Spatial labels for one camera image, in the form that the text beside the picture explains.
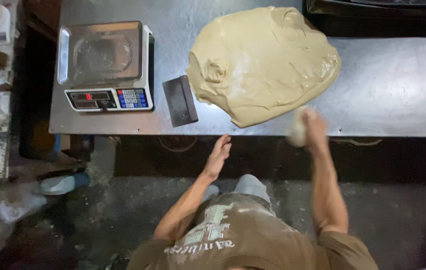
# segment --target brown t-shirt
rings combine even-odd
[[[378,269],[359,239],[331,231],[312,243],[256,196],[227,193],[203,206],[183,238],[143,243],[133,252],[127,270]]]

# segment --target digital scale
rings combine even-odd
[[[60,29],[58,83],[77,112],[154,109],[154,38],[140,21]]]

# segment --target scale keypad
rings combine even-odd
[[[144,89],[117,90],[121,108],[146,108],[148,101]]]

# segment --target man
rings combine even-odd
[[[211,183],[229,156],[231,138],[225,134],[198,179],[160,221],[154,239],[133,252],[127,269],[378,269],[366,246],[348,235],[348,213],[325,135],[327,124],[311,109],[302,117],[313,158],[317,243],[276,217],[266,187],[252,175],[241,177],[233,193],[218,196]]]

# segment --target large dough mass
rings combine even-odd
[[[257,8],[213,20],[198,35],[186,70],[198,101],[239,127],[301,106],[325,91],[341,59],[295,8]]]

